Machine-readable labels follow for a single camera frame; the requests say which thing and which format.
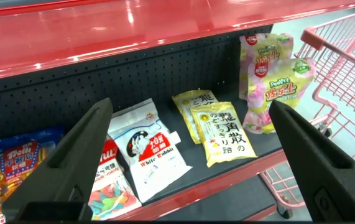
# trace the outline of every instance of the yellow candy bag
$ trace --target yellow candy bag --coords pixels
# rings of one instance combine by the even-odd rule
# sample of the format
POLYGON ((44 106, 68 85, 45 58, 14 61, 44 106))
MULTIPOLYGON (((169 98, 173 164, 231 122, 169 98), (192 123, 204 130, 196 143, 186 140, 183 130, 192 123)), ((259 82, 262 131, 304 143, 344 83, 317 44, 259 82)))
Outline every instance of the yellow candy bag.
POLYGON ((248 111, 243 126, 255 134, 274 132, 269 115, 271 102, 283 101, 295 108, 316 72, 311 58, 253 63, 248 71, 248 111))
POLYGON ((257 157, 230 102, 191 108, 191 112, 208 167, 216 162, 257 157))
POLYGON ((201 143, 190 108, 218 102, 210 90, 191 90, 172 97, 195 144, 201 143))
POLYGON ((290 59, 293 37, 289 34, 256 34, 240 36, 239 40, 241 41, 239 98, 246 100, 248 66, 251 63, 290 59))

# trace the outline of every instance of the white rabbit logo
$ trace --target white rabbit logo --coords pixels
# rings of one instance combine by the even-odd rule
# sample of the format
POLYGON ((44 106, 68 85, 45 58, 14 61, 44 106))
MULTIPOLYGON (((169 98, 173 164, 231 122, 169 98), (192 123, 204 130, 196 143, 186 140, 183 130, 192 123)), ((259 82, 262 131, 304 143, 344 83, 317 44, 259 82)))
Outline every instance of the white rabbit logo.
POLYGON ((145 131, 135 133, 127 144, 127 154, 130 157, 142 155, 150 143, 149 135, 145 131))

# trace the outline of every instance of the shopping cart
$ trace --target shopping cart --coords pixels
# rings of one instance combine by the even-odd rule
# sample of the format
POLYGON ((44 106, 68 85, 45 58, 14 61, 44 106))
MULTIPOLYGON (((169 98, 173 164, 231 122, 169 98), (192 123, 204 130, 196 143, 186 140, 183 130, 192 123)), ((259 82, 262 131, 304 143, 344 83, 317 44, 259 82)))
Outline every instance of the shopping cart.
MULTIPOLYGON (((310 123, 355 159, 355 122, 342 114, 338 103, 320 96, 322 90, 355 111, 355 14, 305 29, 305 42, 296 57, 311 57, 318 84, 313 99, 322 104, 310 123)), ((265 170, 260 176, 277 199, 278 212, 290 218, 290 209, 305 205, 287 161, 265 170)))

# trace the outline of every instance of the snack bag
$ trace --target snack bag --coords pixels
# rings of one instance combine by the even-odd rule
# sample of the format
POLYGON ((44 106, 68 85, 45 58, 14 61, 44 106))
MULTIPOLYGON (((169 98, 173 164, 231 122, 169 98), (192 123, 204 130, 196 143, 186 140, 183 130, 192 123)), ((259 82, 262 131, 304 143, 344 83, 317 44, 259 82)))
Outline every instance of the snack bag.
POLYGON ((201 143, 190 108, 218 102, 210 90, 191 90, 172 97, 195 144, 201 143))
POLYGON ((248 111, 243 126, 256 134, 274 132, 269 115, 273 100, 295 108, 315 75, 311 58, 276 60, 249 66, 248 111))
POLYGON ((89 199, 92 220, 107 220, 141 207, 116 160, 117 152, 115 142, 107 140, 89 199))
POLYGON ((55 149, 62 137, 62 128, 50 128, 0 139, 0 224, 6 222, 1 204, 55 149))
POLYGON ((247 99, 247 74, 251 63, 290 59, 293 49, 293 37, 289 34, 243 35, 241 41, 241 59, 239 71, 239 98, 247 99))
POLYGON ((184 162, 152 100, 111 119, 108 135, 130 167, 142 203, 191 169, 184 162))
POLYGON ((205 148, 208 167, 216 162, 257 157, 230 102, 191 108, 191 112, 205 148))

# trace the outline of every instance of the gummy candy bag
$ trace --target gummy candy bag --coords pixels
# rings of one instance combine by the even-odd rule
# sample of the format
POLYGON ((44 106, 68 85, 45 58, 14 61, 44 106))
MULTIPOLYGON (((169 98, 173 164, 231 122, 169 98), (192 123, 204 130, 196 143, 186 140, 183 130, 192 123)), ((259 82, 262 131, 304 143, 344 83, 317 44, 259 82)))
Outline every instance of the gummy candy bag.
POLYGON ((190 108, 218 102, 210 90, 191 90, 172 97, 195 144, 201 143, 190 108))
POLYGON ((273 100, 295 108, 315 75, 311 58, 252 63, 249 66, 248 111, 244 128, 255 134, 274 132, 269 115, 273 100))
POLYGON ((290 59, 293 37, 289 34, 243 35, 239 69, 239 98, 247 99, 247 74, 251 63, 262 63, 279 59, 290 59))
POLYGON ((230 102, 191 108, 191 112, 208 167, 217 162, 257 157, 230 102))
POLYGON ((89 199, 92 220, 107 220, 141 207, 116 160, 117 152, 115 142, 107 140, 89 199))
POLYGON ((64 135, 61 126, 0 139, 0 224, 5 223, 1 204, 52 152, 64 135))

